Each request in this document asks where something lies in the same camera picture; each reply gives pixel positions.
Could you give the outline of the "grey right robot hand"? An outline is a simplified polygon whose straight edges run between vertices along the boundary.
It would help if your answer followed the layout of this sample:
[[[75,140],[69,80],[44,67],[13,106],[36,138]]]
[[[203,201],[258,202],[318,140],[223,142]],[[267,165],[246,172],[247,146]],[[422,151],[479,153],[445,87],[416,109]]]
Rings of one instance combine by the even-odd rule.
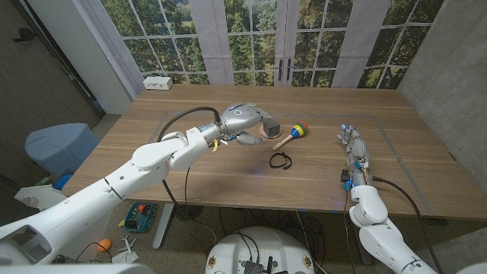
[[[368,185],[370,176],[371,154],[365,140],[353,125],[341,125],[341,132],[337,135],[344,145],[346,163],[352,182],[355,185]]]

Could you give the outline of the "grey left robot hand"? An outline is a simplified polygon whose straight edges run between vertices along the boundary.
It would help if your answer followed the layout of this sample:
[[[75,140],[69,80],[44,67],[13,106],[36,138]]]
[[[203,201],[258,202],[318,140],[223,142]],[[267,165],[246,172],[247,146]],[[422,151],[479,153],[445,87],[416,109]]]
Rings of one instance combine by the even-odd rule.
[[[271,120],[271,116],[255,104],[235,104],[220,114],[221,128],[225,141],[237,141],[240,145],[252,146],[264,143],[262,137],[255,137],[245,129],[249,129],[259,122]]]

